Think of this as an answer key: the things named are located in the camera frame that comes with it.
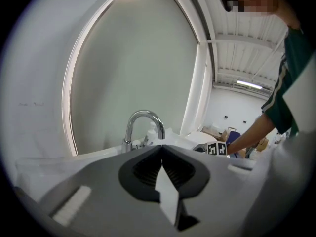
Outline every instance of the chrome faucet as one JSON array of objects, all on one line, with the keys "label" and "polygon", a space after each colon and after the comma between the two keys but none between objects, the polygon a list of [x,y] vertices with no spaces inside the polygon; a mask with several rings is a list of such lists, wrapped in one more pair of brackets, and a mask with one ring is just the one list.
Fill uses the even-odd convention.
[{"label": "chrome faucet", "polygon": [[122,141],[122,153],[126,153],[132,150],[131,139],[132,139],[133,126],[134,126],[135,121],[139,117],[150,118],[157,126],[158,138],[161,140],[164,139],[164,127],[160,118],[151,111],[147,111],[147,110],[137,111],[129,118],[129,121],[127,124],[126,136],[125,136],[125,139],[123,139]]}]

